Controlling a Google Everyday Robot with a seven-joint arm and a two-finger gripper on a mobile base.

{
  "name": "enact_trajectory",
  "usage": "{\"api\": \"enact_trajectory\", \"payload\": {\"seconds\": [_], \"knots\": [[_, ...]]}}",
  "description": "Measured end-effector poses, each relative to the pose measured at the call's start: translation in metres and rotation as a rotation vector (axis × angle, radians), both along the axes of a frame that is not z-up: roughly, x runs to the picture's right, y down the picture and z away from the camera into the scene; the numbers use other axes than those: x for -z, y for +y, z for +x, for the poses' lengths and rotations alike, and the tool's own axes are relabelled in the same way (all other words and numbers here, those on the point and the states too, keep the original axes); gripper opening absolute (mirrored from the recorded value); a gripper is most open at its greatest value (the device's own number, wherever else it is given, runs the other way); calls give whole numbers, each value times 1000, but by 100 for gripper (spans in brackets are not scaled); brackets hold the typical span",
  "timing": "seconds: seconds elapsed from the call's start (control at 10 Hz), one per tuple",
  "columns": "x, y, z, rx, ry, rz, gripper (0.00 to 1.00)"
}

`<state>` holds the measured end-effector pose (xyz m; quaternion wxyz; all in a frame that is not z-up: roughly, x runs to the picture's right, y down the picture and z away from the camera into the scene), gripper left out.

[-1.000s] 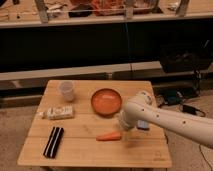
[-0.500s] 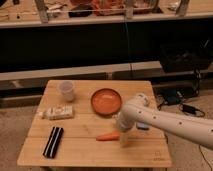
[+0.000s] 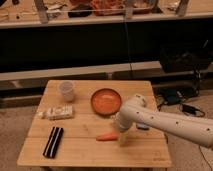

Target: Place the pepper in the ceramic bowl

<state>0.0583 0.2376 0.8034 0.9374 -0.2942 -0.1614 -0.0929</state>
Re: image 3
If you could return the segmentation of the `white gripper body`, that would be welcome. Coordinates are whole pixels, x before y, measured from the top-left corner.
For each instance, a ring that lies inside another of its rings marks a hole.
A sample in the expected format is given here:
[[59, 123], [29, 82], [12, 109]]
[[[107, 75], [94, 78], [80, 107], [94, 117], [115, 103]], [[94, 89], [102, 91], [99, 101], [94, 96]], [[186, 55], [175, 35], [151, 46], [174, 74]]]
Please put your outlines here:
[[127, 139], [127, 132], [131, 128], [133, 122], [128, 120], [120, 113], [117, 113], [114, 118], [115, 129], [118, 131], [118, 143], [120, 146], [124, 146]]

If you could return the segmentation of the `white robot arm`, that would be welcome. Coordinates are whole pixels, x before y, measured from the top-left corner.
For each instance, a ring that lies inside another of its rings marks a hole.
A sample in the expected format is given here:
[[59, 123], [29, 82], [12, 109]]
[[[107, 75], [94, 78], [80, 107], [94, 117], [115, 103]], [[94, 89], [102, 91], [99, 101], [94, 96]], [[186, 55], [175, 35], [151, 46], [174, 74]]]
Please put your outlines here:
[[115, 115], [119, 132], [126, 132], [133, 123], [148, 125], [213, 150], [213, 120], [148, 109], [141, 94], [125, 101]]

